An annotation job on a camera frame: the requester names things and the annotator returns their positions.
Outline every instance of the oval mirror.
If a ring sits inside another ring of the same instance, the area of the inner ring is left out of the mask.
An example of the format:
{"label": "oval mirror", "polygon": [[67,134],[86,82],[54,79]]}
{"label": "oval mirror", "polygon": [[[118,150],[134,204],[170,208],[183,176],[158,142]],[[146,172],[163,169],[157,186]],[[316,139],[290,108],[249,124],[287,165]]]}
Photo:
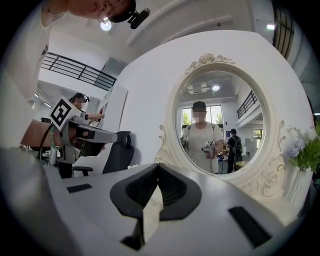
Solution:
{"label": "oval mirror", "polygon": [[245,167],[262,146],[262,108],[235,74],[202,71],[180,93],[176,132],[195,166],[209,174],[230,174]]}

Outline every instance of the ceiling light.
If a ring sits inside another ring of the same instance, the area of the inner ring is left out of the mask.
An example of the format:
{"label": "ceiling light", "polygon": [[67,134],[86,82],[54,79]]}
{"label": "ceiling light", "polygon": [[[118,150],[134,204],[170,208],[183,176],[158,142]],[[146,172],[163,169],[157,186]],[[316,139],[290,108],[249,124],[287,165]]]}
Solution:
{"label": "ceiling light", "polygon": [[219,89],[220,89],[220,86],[219,85],[215,85],[214,87],[212,87],[212,90],[213,91],[219,91]]}
{"label": "ceiling light", "polygon": [[100,27],[104,31],[109,31],[111,29],[111,27],[112,27],[112,23],[110,21],[108,21],[106,23],[101,22],[100,23]]}
{"label": "ceiling light", "polygon": [[275,26],[275,25],[272,25],[272,24],[268,24],[268,25],[266,25],[266,28],[267,28],[268,30],[275,30],[276,26]]}

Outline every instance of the backpack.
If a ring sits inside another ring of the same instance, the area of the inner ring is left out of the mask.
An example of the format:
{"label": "backpack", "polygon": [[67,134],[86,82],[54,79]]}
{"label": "backpack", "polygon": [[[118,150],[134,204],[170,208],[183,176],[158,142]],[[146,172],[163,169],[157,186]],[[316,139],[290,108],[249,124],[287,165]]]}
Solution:
{"label": "backpack", "polygon": [[232,147],[232,153],[234,155],[241,154],[243,152],[242,150],[242,145],[241,145],[241,139],[238,136],[238,139],[235,139],[234,136],[232,136],[232,138],[234,139],[234,146]]}
{"label": "backpack", "polygon": [[[190,124],[190,125],[188,125],[188,126],[186,127],[186,129],[188,129],[188,132],[187,132],[186,137],[189,137],[191,126],[192,126],[192,124]],[[211,123],[211,127],[212,127],[212,130],[215,131],[216,125],[215,125],[214,123]]]}

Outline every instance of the ornate mirror frame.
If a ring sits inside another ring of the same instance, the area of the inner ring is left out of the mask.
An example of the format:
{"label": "ornate mirror frame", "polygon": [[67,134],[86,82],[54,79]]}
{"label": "ornate mirror frame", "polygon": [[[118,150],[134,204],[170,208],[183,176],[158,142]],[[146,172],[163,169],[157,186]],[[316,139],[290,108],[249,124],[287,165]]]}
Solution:
{"label": "ornate mirror frame", "polygon": [[[262,146],[245,167],[226,175],[207,173],[196,167],[185,154],[176,132],[176,112],[181,92],[195,77],[211,71],[229,72],[244,80],[256,94],[263,115]],[[179,166],[204,175],[215,176],[234,184],[257,200],[282,196],[286,168],[281,151],[281,141],[285,137],[280,138],[280,129],[284,125],[284,121],[277,117],[277,112],[273,108],[273,101],[263,87],[259,86],[248,73],[244,72],[231,59],[207,53],[201,56],[198,61],[191,63],[171,91],[167,102],[165,124],[160,126],[163,131],[163,136],[160,136],[162,146],[154,162]]]}

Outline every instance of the window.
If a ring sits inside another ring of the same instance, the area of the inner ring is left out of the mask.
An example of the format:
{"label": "window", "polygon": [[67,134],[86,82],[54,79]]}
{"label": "window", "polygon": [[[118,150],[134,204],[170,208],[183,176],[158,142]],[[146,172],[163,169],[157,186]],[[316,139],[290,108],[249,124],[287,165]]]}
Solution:
{"label": "window", "polygon": [[264,134],[264,130],[253,130],[254,133],[254,138],[256,139],[256,149],[258,150],[259,146],[260,146],[260,142],[262,139],[262,135]]}
{"label": "window", "polygon": [[[207,106],[205,120],[207,122],[219,125],[222,134],[224,134],[224,122],[223,122],[221,105]],[[184,129],[188,125],[191,125],[193,123],[194,123],[194,120],[192,119],[192,108],[191,107],[183,108],[182,109],[182,134],[184,133]]]}

